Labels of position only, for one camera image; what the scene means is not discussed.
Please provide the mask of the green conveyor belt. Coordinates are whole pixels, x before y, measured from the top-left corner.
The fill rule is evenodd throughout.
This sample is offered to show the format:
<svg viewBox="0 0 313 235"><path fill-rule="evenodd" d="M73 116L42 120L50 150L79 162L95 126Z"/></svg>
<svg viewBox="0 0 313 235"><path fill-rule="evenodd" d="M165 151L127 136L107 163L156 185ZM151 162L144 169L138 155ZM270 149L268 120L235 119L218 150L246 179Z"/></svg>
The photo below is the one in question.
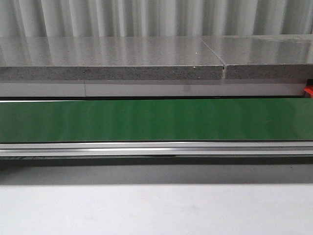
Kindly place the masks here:
<svg viewBox="0 0 313 235"><path fill-rule="evenodd" d="M3 102L0 140L310 141L310 98Z"/></svg>

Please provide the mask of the grey stone slab left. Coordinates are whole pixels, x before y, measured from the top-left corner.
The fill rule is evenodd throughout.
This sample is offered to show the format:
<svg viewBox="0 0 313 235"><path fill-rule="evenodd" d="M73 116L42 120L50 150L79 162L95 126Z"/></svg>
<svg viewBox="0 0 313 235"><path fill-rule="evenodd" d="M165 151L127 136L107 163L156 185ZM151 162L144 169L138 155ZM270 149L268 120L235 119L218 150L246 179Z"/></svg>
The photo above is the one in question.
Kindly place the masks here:
<svg viewBox="0 0 313 235"><path fill-rule="evenodd" d="M7 81L219 80L223 64L199 37L2 37Z"/></svg>

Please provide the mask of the red plastic tray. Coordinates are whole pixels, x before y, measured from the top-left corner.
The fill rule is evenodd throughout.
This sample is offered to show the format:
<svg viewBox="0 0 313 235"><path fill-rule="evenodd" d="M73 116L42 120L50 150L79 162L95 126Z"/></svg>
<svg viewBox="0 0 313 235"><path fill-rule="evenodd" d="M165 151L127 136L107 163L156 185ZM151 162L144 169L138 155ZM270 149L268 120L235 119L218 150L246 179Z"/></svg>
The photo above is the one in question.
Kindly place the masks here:
<svg viewBox="0 0 313 235"><path fill-rule="evenodd" d="M313 98L313 85L304 88L305 98Z"/></svg>

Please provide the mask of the white pleated curtain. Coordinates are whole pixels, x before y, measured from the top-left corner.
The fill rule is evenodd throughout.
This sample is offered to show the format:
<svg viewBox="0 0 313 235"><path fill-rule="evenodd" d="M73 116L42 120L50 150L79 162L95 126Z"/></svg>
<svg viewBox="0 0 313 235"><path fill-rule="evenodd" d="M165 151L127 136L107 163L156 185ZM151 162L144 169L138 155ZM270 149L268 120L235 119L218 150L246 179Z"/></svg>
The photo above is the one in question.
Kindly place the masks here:
<svg viewBox="0 0 313 235"><path fill-rule="evenodd" d="M3 0L2 37L311 34L310 0Z"/></svg>

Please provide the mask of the aluminium conveyor side rail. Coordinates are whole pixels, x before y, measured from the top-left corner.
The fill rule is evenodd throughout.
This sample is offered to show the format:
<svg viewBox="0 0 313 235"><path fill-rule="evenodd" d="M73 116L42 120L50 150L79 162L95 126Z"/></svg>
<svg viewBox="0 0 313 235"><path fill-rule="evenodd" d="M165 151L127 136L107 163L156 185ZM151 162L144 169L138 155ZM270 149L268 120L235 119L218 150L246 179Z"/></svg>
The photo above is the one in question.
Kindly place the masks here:
<svg viewBox="0 0 313 235"><path fill-rule="evenodd" d="M135 141L5 143L1 159L311 157L312 141Z"/></svg>

